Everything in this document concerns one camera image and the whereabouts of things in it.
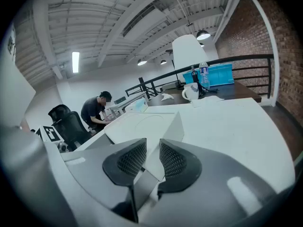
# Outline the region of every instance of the white mug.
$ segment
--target white mug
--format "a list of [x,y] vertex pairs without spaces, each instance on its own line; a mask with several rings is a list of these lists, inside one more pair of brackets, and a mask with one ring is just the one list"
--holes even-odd
[[184,85],[184,90],[182,91],[182,97],[184,97],[189,101],[193,99],[198,99],[199,98],[198,84],[194,82]]

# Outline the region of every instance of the wooden desk surface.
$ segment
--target wooden desk surface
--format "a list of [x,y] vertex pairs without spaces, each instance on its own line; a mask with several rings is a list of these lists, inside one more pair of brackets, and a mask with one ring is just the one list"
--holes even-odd
[[[211,90],[218,89],[217,93],[206,93],[206,95],[199,97],[199,99],[207,97],[207,96],[218,96],[219,98],[228,100],[228,99],[238,99],[238,98],[248,98],[252,97],[257,103],[261,102],[261,97],[242,85],[241,83],[235,81],[234,84],[222,85],[211,87]],[[170,94],[174,97],[174,99],[163,99],[162,93]],[[182,90],[178,90],[176,88],[164,90],[162,93],[158,94],[156,97],[152,98],[147,105],[148,106],[160,106],[160,105],[174,105],[174,104],[188,104],[189,101],[182,97]]]

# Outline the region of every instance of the white lamp shade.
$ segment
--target white lamp shade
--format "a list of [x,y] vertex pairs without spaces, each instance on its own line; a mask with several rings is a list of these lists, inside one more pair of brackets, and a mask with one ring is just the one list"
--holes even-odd
[[175,70],[208,60],[207,55],[193,35],[184,35],[172,43]]

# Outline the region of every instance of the ceiling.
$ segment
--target ceiling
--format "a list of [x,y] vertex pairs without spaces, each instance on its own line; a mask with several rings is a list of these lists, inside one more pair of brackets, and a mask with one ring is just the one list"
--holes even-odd
[[177,0],[29,0],[14,19],[16,65],[35,86],[63,70],[72,77],[73,51],[80,73],[153,60],[179,36],[214,36],[227,1],[179,0],[181,8]]

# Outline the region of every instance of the man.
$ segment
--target man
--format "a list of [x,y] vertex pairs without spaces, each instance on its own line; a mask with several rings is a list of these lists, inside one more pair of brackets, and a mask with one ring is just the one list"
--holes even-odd
[[[81,118],[95,131],[99,132],[103,130],[104,127],[111,122],[108,120],[104,111],[104,106],[111,100],[112,96],[107,91],[102,92],[99,97],[88,99],[81,109]],[[100,112],[102,112],[104,116],[104,121],[101,120]]]

